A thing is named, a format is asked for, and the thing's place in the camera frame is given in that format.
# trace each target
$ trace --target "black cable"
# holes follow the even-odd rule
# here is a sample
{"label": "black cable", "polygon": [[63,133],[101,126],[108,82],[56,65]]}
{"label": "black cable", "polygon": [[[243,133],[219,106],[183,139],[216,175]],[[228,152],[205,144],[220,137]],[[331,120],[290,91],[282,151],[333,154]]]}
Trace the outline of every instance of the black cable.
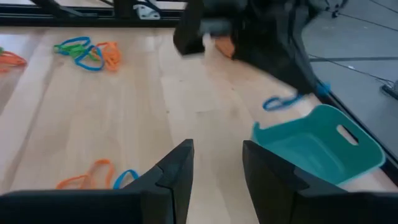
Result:
{"label": "black cable", "polygon": [[113,3],[110,2],[110,1],[107,1],[107,0],[99,0],[99,1],[105,3],[105,4],[109,5],[109,6],[113,6]]}
{"label": "black cable", "polygon": [[379,6],[381,6],[381,7],[383,7],[383,8],[386,8],[386,9],[388,9],[388,10],[390,10],[390,11],[392,11],[392,12],[398,14],[398,11],[393,10],[393,9],[391,9],[390,7],[387,7],[387,6],[385,6],[385,5],[381,4],[381,3],[378,3],[378,2],[375,1],[375,0],[369,0],[369,1],[373,2],[374,4],[378,4]]}
{"label": "black cable", "polygon": [[388,86],[394,86],[394,82],[391,81],[391,80],[388,80],[388,79],[386,79],[386,78],[381,78],[381,77],[378,77],[378,76],[376,76],[376,75],[372,75],[372,74],[370,74],[370,73],[368,73],[368,72],[362,72],[362,71],[359,71],[359,70],[357,70],[357,69],[350,68],[349,66],[342,65],[342,64],[337,63],[337,62],[334,62],[334,61],[332,61],[332,60],[328,60],[327,58],[324,58],[324,57],[319,57],[319,56],[312,55],[312,54],[308,54],[308,55],[309,55],[309,56],[312,56],[312,57],[316,57],[316,58],[321,58],[321,59],[323,59],[323,60],[325,60],[325,61],[327,61],[327,62],[334,63],[335,65],[338,65],[338,66],[343,67],[343,68],[350,69],[350,70],[355,71],[355,72],[358,72],[358,73],[360,73],[360,74],[368,75],[368,76],[370,76],[370,77],[375,78],[377,81],[379,81],[379,82],[381,82],[381,83],[383,83],[383,84],[387,84]]}
{"label": "black cable", "polygon": [[383,27],[383,28],[398,32],[398,29],[391,28],[391,27],[388,27],[388,26],[385,26],[385,25],[381,25],[381,24],[378,24],[378,23],[375,23],[375,22],[372,22],[372,21],[368,21],[366,19],[360,19],[360,18],[357,18],[357,17],[354,17],[354,16],[343,14],[343,13],[340,13],[340,15],[345,16],[345,17],[349,17],[349,18],[352,18],[352,19],[356,19],[356,20],[359,20],[359,21],[367,22],[367,23],[370,23],[370,24],[373,24],[373,25],[376,25],[376,26],[379,26],[379,27]]}

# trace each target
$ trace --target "wooden tabletop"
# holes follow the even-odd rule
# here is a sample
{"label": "wooden tabletop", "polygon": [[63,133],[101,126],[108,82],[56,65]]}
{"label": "wooden tabletop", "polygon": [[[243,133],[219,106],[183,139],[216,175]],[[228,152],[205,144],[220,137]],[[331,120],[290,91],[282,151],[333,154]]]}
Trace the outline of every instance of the wooden tabletop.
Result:
{"label": "wooden tabletop", "polygon": [[[312,96],[291,109],[266,112],[266,98],[294,90],[225,58],[211,40],[205,40],[204,56],[181,58],[172,34],[173,29],[0,27],[0,45],[28,61],[25,69],[0,76],[1,192],[54,189],[101,158],[112,160],[116,175],[126,169],[143,174],[192,138],[188,222],[258,223],[244,180],[242,141],[250,138],[255,121],[267,127],[299,118],[319,102]],[[53,52],[54,44],[81,35],[94,43],[116,41],[123,53],[119,71],[89,72]],[[397,190],[380,169],[343,188]]]}

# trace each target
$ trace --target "orange object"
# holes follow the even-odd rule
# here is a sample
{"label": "orange object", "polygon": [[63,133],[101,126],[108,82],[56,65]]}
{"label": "orange object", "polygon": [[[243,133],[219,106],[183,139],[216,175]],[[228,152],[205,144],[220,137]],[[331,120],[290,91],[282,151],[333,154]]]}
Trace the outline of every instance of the orange object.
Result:
{"label": "orange object", "polygon": [[93,178],[93,174],[98,166],[104,165],[104,164],[109,165],[109,171],[105,177],[105,187],[107,189],[110,189],[112,176],[114,174],[114,166],[109,159],[98,159],[97,161],[94,162],[94,164],[91,166],[91,168],[88,170],[88,172],[86,174],[79,175],[76,177],[67,178],[67,179],[59,182],[55,188],[63,189],[66,186],[68,186],[71,182],[83,179],[83,181],[81,182],[81,184],[79,186],[79,189],[95,189],[96,184],[95,184],[95,181]]}
{"label": "orange object", "polygon": [[[105,61],[105,67],[109,71],[115,72],[119,69],[119,64],[121,61],[122,54],[120,50],[118,49],[118,43],[117,42],[102,42],[98,43],[95,45],[96,47],[100,48],[103,46],[103,49],[101,49],[102,56]],[[100,56],[96,53],[96,50],[93,49],[93,55],[97,59],[101,59]]]}
{"label": "orange object", "polygon": [[216,39],[216,48],[228,58],[235,53],[235,46],[230,37],[219,37]]}
{"label": "orange object", "polygon": [[[26,60],[22,57],[8,51],[2,51],[0,54],[0,64],[5,64],[6,66],[21,66],[26,65]],[[0,72],[8,72],[9,68],[0,67]]]}

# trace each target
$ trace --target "rubber band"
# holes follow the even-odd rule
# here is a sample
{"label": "rubber band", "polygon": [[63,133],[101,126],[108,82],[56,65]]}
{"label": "rubber band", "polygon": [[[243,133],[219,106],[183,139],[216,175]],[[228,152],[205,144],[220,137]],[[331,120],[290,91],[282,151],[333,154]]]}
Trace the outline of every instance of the rubber band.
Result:
{"label": "rubber band", "polygon": [[[97,54],[97,56],[99,57],[99,59],[101,61],[101,65],[99,67],[87,66],[87,65],[85,65],[85,64],[80,62],[81,60],[83,60],[91,52],[92,49],[96,49],[96,54]],[[105,65],[105,61],[104,61],[104,58],[102,56],[101,49],[99,49],[98,47],[95,47],[94,45],[89,46],[81,55],[79,55],[77,58],[75,58],[75,63],[78,66],[80,66],[80,67],[82,67],[84,69],[87,69],[89,71],[94,71],[94,72],[102,70],[104,65]]]}
{"label": "rubber band", "polygon": [[[55,53],[60,52],[68,52],[68,55],[72,56],[72,58],[76,58],[79,55],[83,54],[86,48],[82,44],[73,44],[68,46],[54,45]],[[93,54],[89,53],[88,56],[93,61],[99,61]]]}
{"label": "rubber band", "polygon": [[55,188],[56,189],[64,189],[66,186],[71,184],[71,182],[83,179],[79,186],[79,189],[95,189],[96,183],[93,178],[93,174],[94,174],[96,168],[100,165],[109,165],[109,170],[105,177],[105,188],[110,189],[112,176],[114,174],[114,166],[109,159],[98,159],[97,161],[94,162],[94,164],[90,167],[90,169],[88,170],[88,172],[86,174],[79,175],[76,177],[67,178],[67,179],[59,182]]}
{"label": "rubber band", "polygon": [[[326,96],[330,91],[329,83],[319,83],[316,87],[316,91],[320,96]],[[266,111],[276,111],[286,109],[303,98],[302,95],[295,95],[292,98],[279,98],[278,96],[273,96],[266,100],[262,104],[262,108]]]}
{"label": "rubber band", "polygon": [[124,172],[116,179],[116,181],[114,182],[114,184],[113,184],[113,189],[114,189],[114,190],[120,189],[120,185],[121,185],[121,183],[122,183],[124,177],[125,177],[126,174],[128,174],[128,173],[130,173],[130,174],[132,175],[132,178],[133,178],[134,180],[136,180],[136,179],[139,178],[139,175],[138,175],[138,173],[137,173],[136,171],[134,171],[134,170],[132,170],[132,169],[126,170],[126,171],[124,171]]}
{"label": "rubber band", "polygon": [[[102,55],[105,61],[105,67],[107,70],[115,72],[119,69],[121,62],[121,51],[118,49],[117,42],[103,42],[96,45],[97,48],[104,46],[102,49]],[[93,50],[94,57],[99,59],[99,55],[96,50]]]}
{"label": "rubber band", "polygon": [[79,186],[79,189],[85,188],[85,180],[87,180],[87,179],[91,180],[90,186],[93,185],[93,183],[92,183],[93,179],[89,175],[85,174],[85,175],[79,175],[76,177],[67,178],[67,179],[59,182],[57,184],[57,186],[55,186],[55,189],[59,189],[59,190],[64,189],[66,186],[68,186],[70,184],[70,182],[73,182],[73,181],[79,180],[79,179],[83,179],[83,181],[81,182],[81,184]]}
{"label": "rubber band", "polygon": [[[75,37],[75,38],[68,39],[68,40],[62,42],[61,44],[59,44],[59,46],[63,47],[65,44],[70,44],[70,43],[78,42],[78,41],[85,41],[85,43],[82,44],[83,47],[87,47],[91,43],[91,40],[89,37]],[[64,51],[64,50],[60,50],[57,53],[60,53],[62,55],[69,55],[69,52]]]}
{"label": "rubber band", "polygon": [[[13,66],[24,66],[27,64],[26,60],[22,57],[4,50],[1,48],[0,52],[0,64],[5,64],[7,67]],[[0,72],[8,72],[9,68],[0,68]]]}
{"label": "rubber band", "polygon": [[278,96],[273,96],[262,104],[262,108],[266,111],[286,109],[298,102],[302,97],[302,95],[295,95],[293,98],[279,98]]}

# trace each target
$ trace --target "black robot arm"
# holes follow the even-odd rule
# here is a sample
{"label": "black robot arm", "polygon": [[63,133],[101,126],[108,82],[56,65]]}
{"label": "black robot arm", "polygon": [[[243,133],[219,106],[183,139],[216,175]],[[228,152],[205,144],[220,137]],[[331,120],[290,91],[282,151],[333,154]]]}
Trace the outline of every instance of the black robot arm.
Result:
{"label": "black robot arm", "polygon": [[205,51],[204,34],[231,36],[242,60],[306,95],[317,90],[303,46],[303,28],[320,8],[310,0],[191,0],[174,33],[182,55]]}

